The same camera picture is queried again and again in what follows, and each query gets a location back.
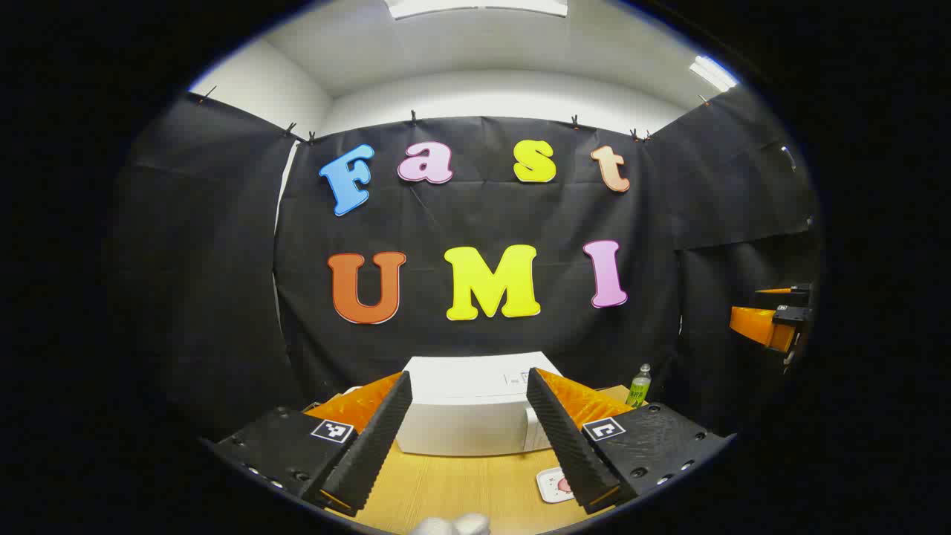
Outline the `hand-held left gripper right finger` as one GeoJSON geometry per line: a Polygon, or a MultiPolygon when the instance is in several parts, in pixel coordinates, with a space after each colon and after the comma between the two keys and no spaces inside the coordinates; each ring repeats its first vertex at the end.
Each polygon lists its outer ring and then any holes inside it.
{"type": "Polygon", "coordinates": [[[663,403],[633,409],[553,372],[528,372],[527,400],[587,513],[645,501],[700,470],[735,441],[663,403]]]}

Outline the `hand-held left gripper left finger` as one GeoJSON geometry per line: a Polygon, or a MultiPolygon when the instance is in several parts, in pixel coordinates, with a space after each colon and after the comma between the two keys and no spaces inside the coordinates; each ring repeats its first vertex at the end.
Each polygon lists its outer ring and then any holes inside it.
{"type": "Polygon", "coordinates": [[[282,493],[354,517],[412,403],[404,370],[310,409],[276,407],[210,448],[282,493]]]}

